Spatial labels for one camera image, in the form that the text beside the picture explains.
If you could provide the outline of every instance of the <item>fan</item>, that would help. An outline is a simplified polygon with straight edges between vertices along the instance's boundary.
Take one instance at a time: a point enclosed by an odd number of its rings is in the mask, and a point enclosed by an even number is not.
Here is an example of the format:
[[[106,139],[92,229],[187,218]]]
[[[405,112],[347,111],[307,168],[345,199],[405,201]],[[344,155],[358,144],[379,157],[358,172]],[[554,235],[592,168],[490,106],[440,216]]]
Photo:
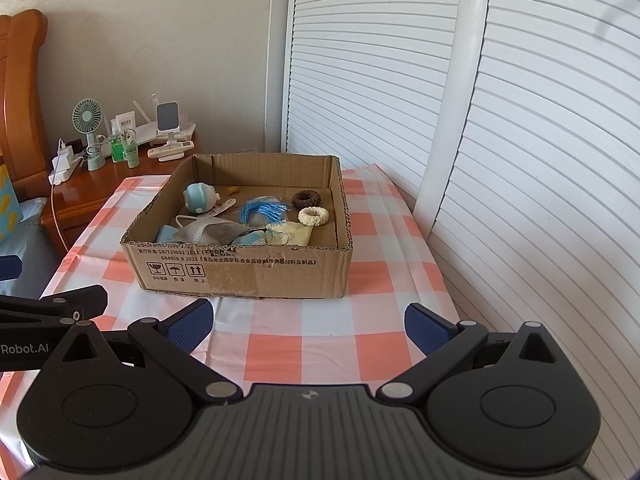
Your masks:
[[[104,166],[104,156],[100,149],[95,131],[102,122],[102,107],[95,99],[82,99],[73,112],[74,128],[86,135],[86,156],[89,171],[98,170]]]

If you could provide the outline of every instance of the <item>fan grille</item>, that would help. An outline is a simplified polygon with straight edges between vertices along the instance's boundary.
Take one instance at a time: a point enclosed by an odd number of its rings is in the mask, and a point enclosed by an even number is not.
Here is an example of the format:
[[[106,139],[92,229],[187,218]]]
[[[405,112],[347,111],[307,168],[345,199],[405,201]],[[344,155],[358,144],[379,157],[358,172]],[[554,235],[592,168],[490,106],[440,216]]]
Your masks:
[[[81,134],[90,134],[102,122],[102,108],[94,99],[83,99],[74,108],[74,128]]]

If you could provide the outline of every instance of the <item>blue tassel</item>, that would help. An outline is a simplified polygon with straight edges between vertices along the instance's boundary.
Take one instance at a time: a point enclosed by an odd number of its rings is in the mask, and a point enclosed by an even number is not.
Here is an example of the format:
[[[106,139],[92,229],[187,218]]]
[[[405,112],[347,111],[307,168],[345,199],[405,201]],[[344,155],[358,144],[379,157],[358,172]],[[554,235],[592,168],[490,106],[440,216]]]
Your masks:
[[[261,200],[247,202],[240,210],[240,223],[247,224],[249,221],[249,215],[260,213],[265,215],[269,219],[270,223],[280,224],[282,223],[282,213],[284,213],[288,208],[289,207],[282,202],[264,202]]]

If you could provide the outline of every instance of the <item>blue gripper pad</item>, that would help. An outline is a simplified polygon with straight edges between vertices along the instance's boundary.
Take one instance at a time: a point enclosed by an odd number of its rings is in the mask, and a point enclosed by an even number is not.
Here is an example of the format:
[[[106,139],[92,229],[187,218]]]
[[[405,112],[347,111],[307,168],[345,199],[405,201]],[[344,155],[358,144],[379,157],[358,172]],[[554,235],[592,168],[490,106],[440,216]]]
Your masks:
[[[213,328],[213,307],[207,300],[198,302],[199,305],[172,322],[166,329],[165,337],[187,354],[193,352]]]
[[[19,256],[0,256],[0,282],[15,280],[22,272],[22,260]]]
[[[458,334],[458,327],[421,304],[412,303],[404,311],[404,331],[426,356]]]

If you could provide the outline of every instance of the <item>brown scrunchie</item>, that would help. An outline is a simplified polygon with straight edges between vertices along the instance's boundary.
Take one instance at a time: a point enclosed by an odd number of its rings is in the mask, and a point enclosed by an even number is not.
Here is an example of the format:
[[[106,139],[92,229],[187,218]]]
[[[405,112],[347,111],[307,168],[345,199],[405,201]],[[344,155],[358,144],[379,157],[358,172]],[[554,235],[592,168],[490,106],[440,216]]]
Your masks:
[[[291,199],[293,207],[298,211],[302,211],[305,207],[318,207],[322,199],[317,191],[307,189],[306,191],[297,192]]]

